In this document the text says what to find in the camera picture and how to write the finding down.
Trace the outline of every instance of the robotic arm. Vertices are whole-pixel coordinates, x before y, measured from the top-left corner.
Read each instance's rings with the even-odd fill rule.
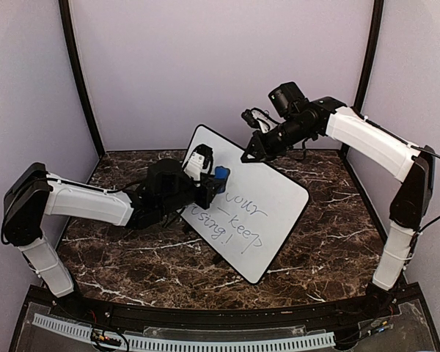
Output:
[[[108,190],[66,180],[32,164],[5,194],[1,235],[18,247],[50,291],[61,298],[75,291],[69,271],[40,229],[43,215],[66,215],[144,229],[192,202],[208,209],[225,190],[229,169],[213,166],[213,151],[197,146],[182,165],[161,159],[148,167],[144,180]],[[127,188],[139,184],[135,191]]]
[[[420,148],[401,139],[336,99],[325,97],[310,102],[293,82],[282,84],[268,96],[285,121],[266,133],[253,132],[242,162],[271,161],[285,155],[300,141],[329,136],[373,159],[402,183],[391,203],[384,252],[367,288],[367,294],[387,298],[385,293],[395,286],[411,258],[422,217],[432,197],[435,161],[430,153],[433,149]],[[254,127],[257,118],[252,110],[241,116]]]

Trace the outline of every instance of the black vertical post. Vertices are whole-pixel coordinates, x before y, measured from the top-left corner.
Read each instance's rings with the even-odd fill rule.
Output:
[[[364,65],[362,74],[360,75],[359,88],[353,102],[353,107],[358,111],[362,110],[365,95],[367,94],[370,75],[372,73],[373,61],[375,60],[376,46],[378,43],[378,35],[380,34],[381,19],[383,17],[384,0],[375,0],[373,3],[372,23],[370,24],[370,33],[368,35],[367,50],[365,51]],[[347,157],[349,146],[343,144],[340,152],[344,158]]]
[[[89,103],[87,86],[81,71],[80,59],[76,48],[75,34],[73,32],[72,17],[70,15],[70,5],[68,0],[59,0],[60,17],[62,18],[62,27],[64,29],[65,42],[67,43],[68,57],[70,58],[70,65],[72,66],[73,77],[75,79],[76,89],[80,97],[81,107],[87,121],[88,129],[95,145],[96,152],[101,158],[105,154],[103,142],[96,125],[95,115]]]

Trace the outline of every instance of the whiteboard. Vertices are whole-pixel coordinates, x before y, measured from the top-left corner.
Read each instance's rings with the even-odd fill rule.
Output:
[[[308,191],[263,163],[242,164],[243,150],[204,125],[192,137],[185,160],[199,144],[213,149],[213,167],[230,169],[227,189],[208,210],[196,204],[186,220],[244,279],[261,277],[308,204]]]

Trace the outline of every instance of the marble tabletop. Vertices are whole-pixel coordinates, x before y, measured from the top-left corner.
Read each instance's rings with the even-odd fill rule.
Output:
[[[183,222],[127,230],[71,219],[58,253],[82,293],[127,304],[184,309],[288,307],[361,296],[383,243],[350,175],[333,150],[301,152],[272,164],[308,188],[300,222],[257,285],[251,285]],[[160,158],[183,151],[107,153],[90,184],[123,186]]]

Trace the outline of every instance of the brown marble surface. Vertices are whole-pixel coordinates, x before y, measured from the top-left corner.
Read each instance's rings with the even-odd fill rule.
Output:
[[[300,152],[289,153],[299,157]],[[114,152],[100,162],[90,184],[123,186],[144,177],[159,158],[180,151]],[[383,244],[362,198],[335,151],[309,151],[304,162],[273,165],[309,189],[298,226],[258,285],[250,285],[196,233],[177,221],[127,230],[71,219],[58,252],[87,297],[186,309],[287,307],[360,296]]]

